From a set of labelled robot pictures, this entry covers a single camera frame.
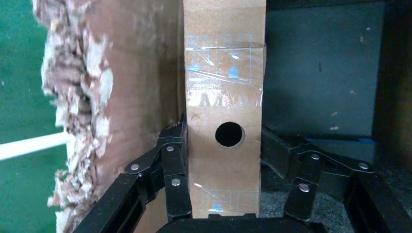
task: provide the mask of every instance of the white pipe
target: white pipe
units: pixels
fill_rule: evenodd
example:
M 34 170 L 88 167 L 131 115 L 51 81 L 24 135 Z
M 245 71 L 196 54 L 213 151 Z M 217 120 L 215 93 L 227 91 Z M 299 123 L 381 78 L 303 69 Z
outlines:
M 60 145 L 69 141 L 69 134 L 66 132 L 51 134 L 42 137 L 35 137 L 17 142 L 10 142 L 0 145 L 0 161 L 10 159 L 20 155 L 44 150 Z

